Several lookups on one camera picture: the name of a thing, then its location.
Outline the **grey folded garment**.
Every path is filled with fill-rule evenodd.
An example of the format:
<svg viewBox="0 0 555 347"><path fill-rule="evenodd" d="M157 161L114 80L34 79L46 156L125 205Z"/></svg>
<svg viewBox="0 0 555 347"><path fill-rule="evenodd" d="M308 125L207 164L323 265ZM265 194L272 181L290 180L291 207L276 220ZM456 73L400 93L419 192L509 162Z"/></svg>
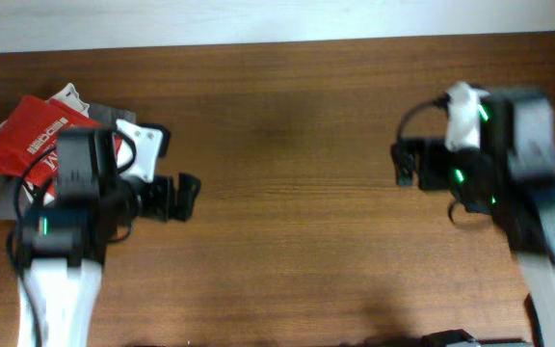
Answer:
<svg viewBox="0 0 555 347"><path fill-rule="evenodd" d="M99 103L91 103L89 107L89 118L104 124L115 124L116 120L126 120L135 123L137 115L128 110L117 109ZM0 220L14 220L13 208L14 189L18 178L0 174Z"/></svg>

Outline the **red orange printed t-shirt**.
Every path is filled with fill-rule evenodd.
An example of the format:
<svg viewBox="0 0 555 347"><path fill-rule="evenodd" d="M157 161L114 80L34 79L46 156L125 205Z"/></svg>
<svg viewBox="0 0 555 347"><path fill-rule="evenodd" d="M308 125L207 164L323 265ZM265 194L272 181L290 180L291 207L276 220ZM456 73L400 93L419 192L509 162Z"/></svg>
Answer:
<svg viewBox="0 0 555 347"><path fill-rule="evenodd" d="M63 129L100 125L61 101L25 95L0 127L0 174L22 175L40 154L56 145Z"/></svg>

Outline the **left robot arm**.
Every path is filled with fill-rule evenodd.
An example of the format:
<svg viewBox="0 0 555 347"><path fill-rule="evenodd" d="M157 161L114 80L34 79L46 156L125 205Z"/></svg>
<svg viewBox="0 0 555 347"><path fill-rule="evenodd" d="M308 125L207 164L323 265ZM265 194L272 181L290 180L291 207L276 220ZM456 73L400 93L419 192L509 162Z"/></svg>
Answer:
<svg viewBox="0 0 555 347"><path fill-rule="evenodd" d="M192 217L200 180L155 172L170 137L148 123L72 127L39 155L57 155L58 170L15 211L6 239L19 294L18 345L87 345L108 248L127 240L139 218Z"/></svg>

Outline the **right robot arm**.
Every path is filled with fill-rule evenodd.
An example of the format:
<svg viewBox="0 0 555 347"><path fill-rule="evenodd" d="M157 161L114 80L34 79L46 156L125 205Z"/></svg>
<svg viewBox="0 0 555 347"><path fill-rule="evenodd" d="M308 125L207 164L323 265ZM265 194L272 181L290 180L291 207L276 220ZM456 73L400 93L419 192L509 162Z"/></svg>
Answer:
<svg viewBox="0 0 555 347"><path fill-rule="evenodd" d="M507 238L529 289L538 345L555 346L555 113L532 87L460 82L402 116L390 148L399 186L447 191Z"/></svg>

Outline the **white Puma shirt folded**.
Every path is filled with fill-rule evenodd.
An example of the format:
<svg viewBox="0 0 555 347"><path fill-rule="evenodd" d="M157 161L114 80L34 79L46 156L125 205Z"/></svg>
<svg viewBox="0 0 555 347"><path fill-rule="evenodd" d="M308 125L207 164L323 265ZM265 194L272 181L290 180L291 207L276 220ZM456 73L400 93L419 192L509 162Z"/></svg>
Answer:
<svg viewBox="0 0 555 347"><path fill-rule="evenodd" d="M62 90L51 96L50 98L44 100L47 102L52 101L61 101L65 105L71 107L73 110L81 113L82 115L89 117L88 111L90 107L90 103L86 103L80 99L79 93L76 91L75 87L69 83L67 84ZM4 120L0 123L0 127L5 123ZM101 125L97 128L101 127L115 127L116 124L104 124L100 123ZM36 164L36 166L29 165L27 169L23 172L20 176L15 176L18 178L18 182L21 184L28 184L32 188L37 188L43 185L43 183L49 177L53 177L57 174L58 170L58 155L55 151L47 154L46 157L40 159L40 161Z"/></svg>

